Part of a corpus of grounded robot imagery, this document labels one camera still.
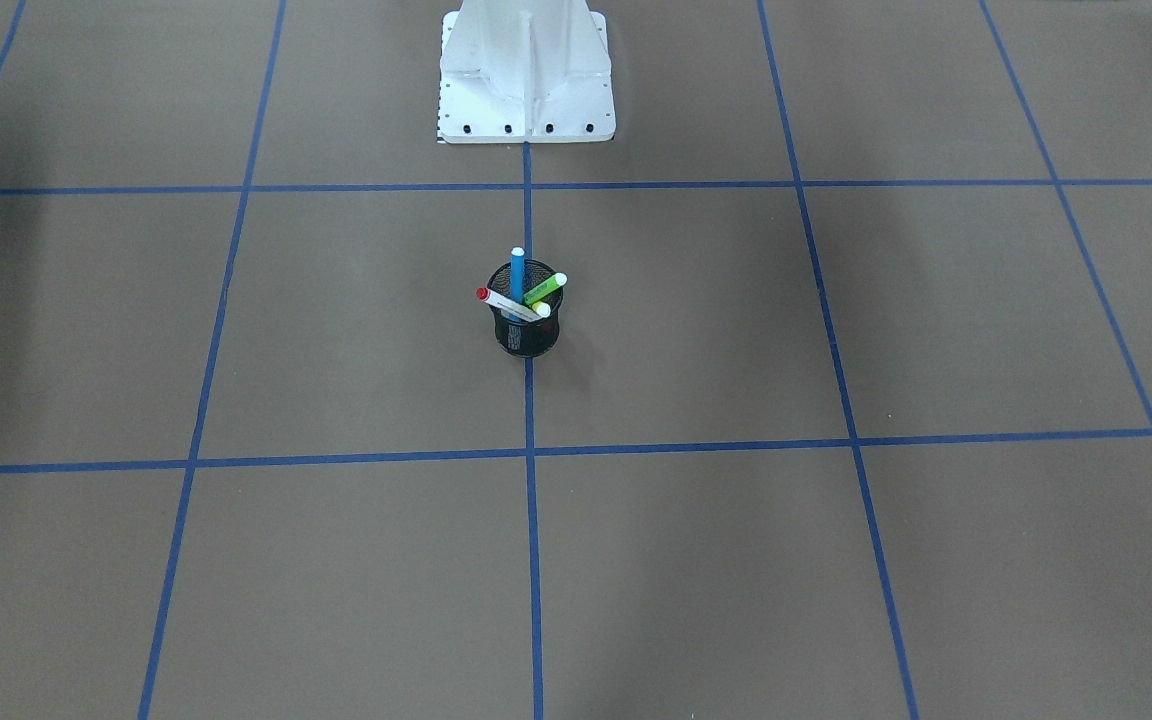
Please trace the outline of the blue highlighter pen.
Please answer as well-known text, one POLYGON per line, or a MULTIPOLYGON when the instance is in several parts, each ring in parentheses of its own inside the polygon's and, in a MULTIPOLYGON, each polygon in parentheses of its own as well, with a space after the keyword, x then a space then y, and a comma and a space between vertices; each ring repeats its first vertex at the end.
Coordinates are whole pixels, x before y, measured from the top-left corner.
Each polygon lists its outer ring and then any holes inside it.
POLYGON ((526 252, 524 247, 513 247, 509 255, 509 300, 524 304, 526 281, 526 252))

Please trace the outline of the black mesh pen holder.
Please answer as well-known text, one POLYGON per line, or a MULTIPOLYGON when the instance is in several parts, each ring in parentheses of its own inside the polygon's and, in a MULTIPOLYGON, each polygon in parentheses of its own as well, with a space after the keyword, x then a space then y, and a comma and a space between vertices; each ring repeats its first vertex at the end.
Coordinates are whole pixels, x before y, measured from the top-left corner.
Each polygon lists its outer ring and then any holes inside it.
MULTIPOLYGON (((524 290, 531 291, 536 286, 547 282, 550 276, 554 274, 556 272, 550 268, 550 265, 535 259, 526 259, 524 290)), ((511 264, 507 263, 499 266, 492 278, 488 279, 485 290, 508 295, 508 291, 511 291, 511 264)), ((493 314, 497 343, 508 355, 515 357, 538 357, 548 353, 558 343, 558 338, 561 336, 561 319, 559 319, 561 318, 561 313, 559 313, 559 310, 561 310, 563 300, 564 287, 554 288, 554 291, 541 300, 544 304, 548 304, 550 316, 544 316, 544 318, 535 320, 535 323, 524 323, 517 316, 508 314, 500 306, 488 304, 488 309, 493 314)))

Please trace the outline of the green highlighter pen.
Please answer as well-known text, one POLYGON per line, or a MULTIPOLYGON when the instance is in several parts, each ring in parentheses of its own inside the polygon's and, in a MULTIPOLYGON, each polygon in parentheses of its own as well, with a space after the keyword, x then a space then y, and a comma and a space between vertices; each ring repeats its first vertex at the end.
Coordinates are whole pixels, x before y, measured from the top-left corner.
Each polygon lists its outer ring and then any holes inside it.
POLYGON ((539 285, 536 285, 531 290, 525 293, 524 305, 532 306, 539 304, 539 302, 545 302, 548 300, 550 295, 562 290, 566 286, 568 278, 564 273, 558 272, 544 279, 539 285))

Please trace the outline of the red capped white marker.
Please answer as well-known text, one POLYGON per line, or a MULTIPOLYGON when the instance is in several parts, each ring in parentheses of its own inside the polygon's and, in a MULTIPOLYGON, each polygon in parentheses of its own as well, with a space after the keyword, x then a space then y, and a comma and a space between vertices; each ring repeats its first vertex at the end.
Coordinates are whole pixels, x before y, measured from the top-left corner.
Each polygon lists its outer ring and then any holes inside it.
POLYGON ((488 290, 488 287, 476 288, 476 297, 484 302, 484 304, 502 311, 509 318, 520 320, 520 323, 539 323, 543 319, 543 314, 536 314, 531 306, 508 300, 505 295, 500 295, 500 293, 488 290))

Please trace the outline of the blue tape grid lines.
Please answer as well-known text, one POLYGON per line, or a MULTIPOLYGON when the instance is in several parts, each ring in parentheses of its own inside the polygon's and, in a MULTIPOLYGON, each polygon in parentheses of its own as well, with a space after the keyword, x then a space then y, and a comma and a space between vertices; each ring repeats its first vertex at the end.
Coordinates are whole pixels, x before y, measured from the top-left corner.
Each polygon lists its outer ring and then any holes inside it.
POLYGON ((0 719, 1152 719, 1152 1, 598 8, 0 1, 0 719))

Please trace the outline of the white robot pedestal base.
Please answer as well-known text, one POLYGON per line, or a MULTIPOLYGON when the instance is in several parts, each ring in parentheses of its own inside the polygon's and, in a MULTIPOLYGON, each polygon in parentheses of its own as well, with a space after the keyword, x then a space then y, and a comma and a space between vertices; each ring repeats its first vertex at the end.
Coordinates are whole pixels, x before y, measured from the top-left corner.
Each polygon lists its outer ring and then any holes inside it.
POLYGON ((440 51, 438 141, 616 136, 608 22, 585 1, 463 1, 444 14, 440 51))

